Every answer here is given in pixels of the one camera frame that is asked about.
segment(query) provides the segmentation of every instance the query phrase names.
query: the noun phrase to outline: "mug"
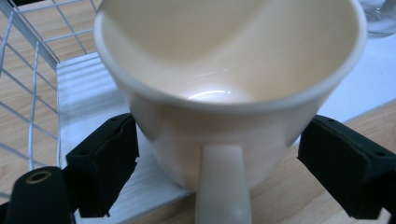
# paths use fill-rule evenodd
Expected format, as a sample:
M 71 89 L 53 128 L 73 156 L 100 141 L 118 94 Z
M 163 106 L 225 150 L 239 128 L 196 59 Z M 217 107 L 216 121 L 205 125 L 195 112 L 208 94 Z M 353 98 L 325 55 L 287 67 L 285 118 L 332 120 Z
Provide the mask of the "mug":
M 261 183 L 353 68 L 354 0 L 112 0 L 98 53 L 197 223 L 251 223 Z

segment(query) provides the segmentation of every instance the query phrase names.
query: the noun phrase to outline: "white wire basket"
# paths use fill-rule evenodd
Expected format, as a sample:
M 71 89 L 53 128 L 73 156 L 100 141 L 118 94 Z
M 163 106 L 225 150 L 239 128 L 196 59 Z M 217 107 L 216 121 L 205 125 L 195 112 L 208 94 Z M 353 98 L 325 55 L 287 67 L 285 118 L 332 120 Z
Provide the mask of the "white wire basket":
M 56 67 L 96 51 L 92 24 L 100 3 L 0 0 L 0 204 L 19 176 L 61 166 Z

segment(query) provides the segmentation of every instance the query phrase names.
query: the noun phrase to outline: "cup handle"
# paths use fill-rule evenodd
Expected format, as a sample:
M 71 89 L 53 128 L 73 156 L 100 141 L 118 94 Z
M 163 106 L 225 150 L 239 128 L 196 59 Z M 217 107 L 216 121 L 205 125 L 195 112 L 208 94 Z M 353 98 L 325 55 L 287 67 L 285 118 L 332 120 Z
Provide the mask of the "cup handle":
M 252 223 L 243 159 L 240 146 L 201 149 L 195 223 Z

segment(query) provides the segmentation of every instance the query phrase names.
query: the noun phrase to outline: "beige ceramic cup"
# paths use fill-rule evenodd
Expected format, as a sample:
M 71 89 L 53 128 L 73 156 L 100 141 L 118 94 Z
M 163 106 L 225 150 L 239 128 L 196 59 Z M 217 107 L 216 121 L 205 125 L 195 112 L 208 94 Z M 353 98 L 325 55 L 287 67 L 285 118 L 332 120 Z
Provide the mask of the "beige ceramic cup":
M 359 59 L 354 0 L 112 0 L 98 52 L 197 223 L 251 222 L 248 189 Z

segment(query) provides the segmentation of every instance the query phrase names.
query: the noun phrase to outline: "wooden table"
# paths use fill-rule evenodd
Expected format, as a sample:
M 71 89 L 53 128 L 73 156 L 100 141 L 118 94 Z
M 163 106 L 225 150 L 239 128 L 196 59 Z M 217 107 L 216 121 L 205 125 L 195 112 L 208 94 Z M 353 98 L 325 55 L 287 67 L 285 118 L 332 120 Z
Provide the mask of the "wooden table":
M 346 125 L 396 152 L 396 101 L 359 116 Z M 291 149 L 266 181 L 250 192 L 253 223 L 387 223 L 356 220 L 319 184 Z M 152 211 L 131 223 L 193 223 L 195 195 Z

